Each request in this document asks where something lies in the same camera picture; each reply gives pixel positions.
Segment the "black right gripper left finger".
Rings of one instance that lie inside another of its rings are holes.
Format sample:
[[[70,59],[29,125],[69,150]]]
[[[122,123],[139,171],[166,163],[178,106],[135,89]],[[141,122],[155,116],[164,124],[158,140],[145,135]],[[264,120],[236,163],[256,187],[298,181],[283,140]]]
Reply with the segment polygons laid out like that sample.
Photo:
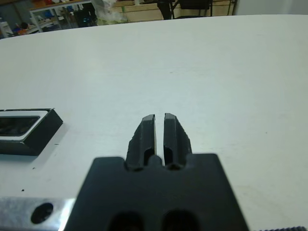
[[[141,170],[156,155],[155,115],[142,118],[128,144],[126,166],[129,170]]]

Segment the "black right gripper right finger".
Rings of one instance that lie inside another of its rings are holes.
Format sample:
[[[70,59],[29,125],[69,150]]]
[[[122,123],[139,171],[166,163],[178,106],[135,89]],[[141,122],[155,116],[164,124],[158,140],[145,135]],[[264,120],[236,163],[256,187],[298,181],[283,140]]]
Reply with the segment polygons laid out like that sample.
[[[177,117],[165,113],[164,117],[164,161],[168,169],[182,169],[187,156],[192,154],[191,142]]]

